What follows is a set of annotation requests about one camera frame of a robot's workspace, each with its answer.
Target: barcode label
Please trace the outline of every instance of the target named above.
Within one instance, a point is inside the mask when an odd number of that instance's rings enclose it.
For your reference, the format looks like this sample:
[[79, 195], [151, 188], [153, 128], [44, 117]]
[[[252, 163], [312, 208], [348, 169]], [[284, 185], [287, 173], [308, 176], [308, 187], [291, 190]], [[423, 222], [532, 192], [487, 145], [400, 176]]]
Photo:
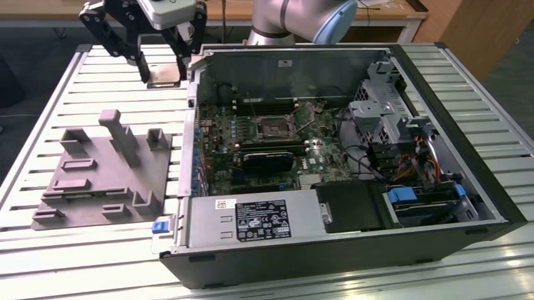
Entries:
[[215, 200], [215, 209], [235, 208], [235, 199]]

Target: warning label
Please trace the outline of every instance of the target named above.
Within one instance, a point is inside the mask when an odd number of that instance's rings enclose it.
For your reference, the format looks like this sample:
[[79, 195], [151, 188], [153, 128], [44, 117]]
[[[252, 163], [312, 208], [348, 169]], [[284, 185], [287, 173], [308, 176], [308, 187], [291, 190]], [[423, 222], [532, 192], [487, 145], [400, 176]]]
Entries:
[[236, 203], [235, 217], [240, 242], [291, 238], [285, 200]]

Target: aluminum extrusion table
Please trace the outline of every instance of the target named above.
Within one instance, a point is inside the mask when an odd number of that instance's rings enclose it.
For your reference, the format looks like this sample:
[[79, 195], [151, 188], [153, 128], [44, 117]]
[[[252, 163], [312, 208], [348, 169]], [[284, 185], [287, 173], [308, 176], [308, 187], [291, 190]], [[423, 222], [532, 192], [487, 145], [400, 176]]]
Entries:
[[[438, 98], [479, 151], [523, 215], [534, 220], [534, 145], [447, 49], [403, 45]], [[144, 46], [148, 64], [175, 63], [167, 46]], [[420, 102], [407, 93], [420, 113]], [[137, 69], [101, 46], [80, 46], [0, 188], [0, 298], [76, 299], [482, 299], [534, 293], [534, 224], [480, 242], [439, 262], [388, 267], [213, 290], [185, 289], [152, 244], [151, 223], [53, 231], [29, 229], [52, 177], [65, 128], [97, 126], [119, 109], [135, 134], [151, 127], [173, 135], [165, 214], [177, 210], [185, 86], [145, 90]]]

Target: white label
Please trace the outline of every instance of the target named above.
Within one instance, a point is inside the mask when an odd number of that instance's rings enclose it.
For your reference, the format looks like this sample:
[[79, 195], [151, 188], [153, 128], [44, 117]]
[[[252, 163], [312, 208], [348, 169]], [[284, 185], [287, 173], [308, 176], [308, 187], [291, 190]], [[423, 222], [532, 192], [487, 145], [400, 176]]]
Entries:
[[235, 208], [235, 199], [215, 200], [215, 209]]
[[288, 60], [288, 61], [277, 61], [277, 67], [279, 68], [291, 67], [291, 66], [292, 66], [292, 61], [291, 60]]
[[287, 233], [288, 231], [289, 231], [289, 227], [272, 228], [272, 232], [276, 232], [276, 233]]

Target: blue latch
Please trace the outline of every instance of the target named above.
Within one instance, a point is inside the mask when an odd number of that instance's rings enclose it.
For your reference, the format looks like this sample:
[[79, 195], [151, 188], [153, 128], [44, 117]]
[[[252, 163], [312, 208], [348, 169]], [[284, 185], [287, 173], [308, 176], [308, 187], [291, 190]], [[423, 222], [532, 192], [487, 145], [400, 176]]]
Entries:
[[415, 201], [418, 200], [418, 196], [415, 195], [415, 191], [411, 187], [395, 187], [391, 191], [387, 192], [387, 197], [391, 203], [398, 201]]
[[463, 187], [460, 184], [456, 184], [456, 185], [454, 186], [454, 188], [455, 188], [455, 190], [456, 190], [458, 196], [459, 196], [460, 198], [463, 198], [463, 196], [466, 195], [466, 189], [464, 189], [464, 187]]
[[168, 233], [168, 221], [156, 221], [152, 224], [152, 233]]

